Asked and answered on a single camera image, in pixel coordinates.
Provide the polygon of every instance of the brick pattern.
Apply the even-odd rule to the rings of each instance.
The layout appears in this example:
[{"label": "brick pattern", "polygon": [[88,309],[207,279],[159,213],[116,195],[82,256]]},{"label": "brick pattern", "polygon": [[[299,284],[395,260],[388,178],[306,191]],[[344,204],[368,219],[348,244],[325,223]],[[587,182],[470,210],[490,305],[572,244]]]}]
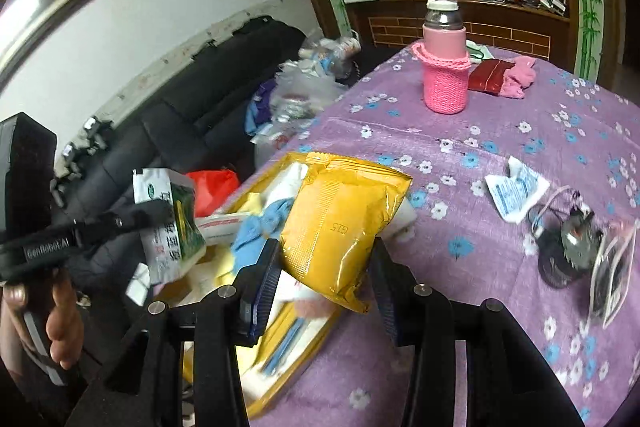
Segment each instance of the brick pattern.
[{"label": "brick pattern", "polygon": [[[369,17],[374,44],[404,47],[422,36],[422,19],[406,17]],[[551,37],[539,33],[465,22],[466,37],[478,44],[548,60]]]}]

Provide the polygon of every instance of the black sofa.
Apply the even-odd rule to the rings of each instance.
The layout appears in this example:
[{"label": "black sofa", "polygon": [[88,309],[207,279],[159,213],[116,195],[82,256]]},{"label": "black sofa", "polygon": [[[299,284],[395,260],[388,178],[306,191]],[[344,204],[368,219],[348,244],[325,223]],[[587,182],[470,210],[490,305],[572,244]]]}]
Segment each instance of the black sofa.
[{"label": "black sofa", "polygon": [[[67,187],[66,207],[54,211],[54,224],[131,204],[133,169],[231,168],[241,180],[248,178],[254,150],[244,133],[246,107],[280,63],[297,57],[304,38],[265,16],[250,20],[219,46],[206,46],[116,128],[106,151],[83,161],[84,176]],[[130,233],[67,264],[74,286],[91,300],[83,314],[91,360],[101,362],[113,353],[144,310],[124,295],[138,263],[145,263],[145,254],[139,234]]]}]

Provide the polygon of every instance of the purple cloth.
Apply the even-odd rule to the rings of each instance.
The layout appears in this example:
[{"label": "purple cloth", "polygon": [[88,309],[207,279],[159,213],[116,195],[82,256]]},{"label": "purple cloth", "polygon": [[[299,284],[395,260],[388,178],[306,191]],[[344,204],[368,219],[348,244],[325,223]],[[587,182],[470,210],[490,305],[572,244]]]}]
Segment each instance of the purple cloth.
[{"label": "purple cloth", "polygon": [[[517,56],[491,51],[496,58]],[[568,184],[600,222],[640,217],[634,141],[640,110],[537,60],[538,76],[524,100],[470,91],[466,109],[446,116],[424,106],[422,65],[407,50],[376,69],[287,150],[357,156],[410,174],[418,221],[387,243],[393,258],[449,299],[503,301],[564,382],[586,425],[603,426],[639,370],[638,258],[618,317],[607,330],[592,324],[587,331],[587,281],[563,290],[545,285],[529,225],[501,220],[481,180],[506,173],[513,155],[551,181],[543,201]],[[375,306],[367,315],[346,312],[306,372],[252,425],[399,425],[411,355],[392,346]],[[456,425],[465,424],[460,375]]]}]

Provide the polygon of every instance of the red pouch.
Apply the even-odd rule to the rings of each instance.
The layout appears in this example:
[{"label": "red pouch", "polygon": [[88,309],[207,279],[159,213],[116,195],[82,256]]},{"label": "red pouch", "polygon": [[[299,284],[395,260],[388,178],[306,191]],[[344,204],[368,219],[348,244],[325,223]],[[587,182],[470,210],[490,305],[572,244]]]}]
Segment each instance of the red pouch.
[{"label": "red pouch", "polygon": [[196,185],[195,217],[207,217],[222,206],[240,186],[236,173],[229,170],[188,172]]},{"label": "red pouch", "polygon": [[498,60],[497,58],[483,60],[469,74],[469,89],[498,95],[504,82],[504,72],[513,67],[513,62],[506,60]]}]

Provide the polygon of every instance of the red plastic bag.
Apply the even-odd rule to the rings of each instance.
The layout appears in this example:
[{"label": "red plastic bag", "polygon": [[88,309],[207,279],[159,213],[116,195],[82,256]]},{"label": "red plastic bag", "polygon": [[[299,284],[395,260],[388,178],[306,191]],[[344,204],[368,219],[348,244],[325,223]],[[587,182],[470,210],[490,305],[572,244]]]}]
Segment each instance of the red plastic bag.
[{"label": "red plastic bag", "polygon": [[195,217],[207,217],[222,206],[240,186],[236,173],[229,170],[188,172],[196,185]]}]

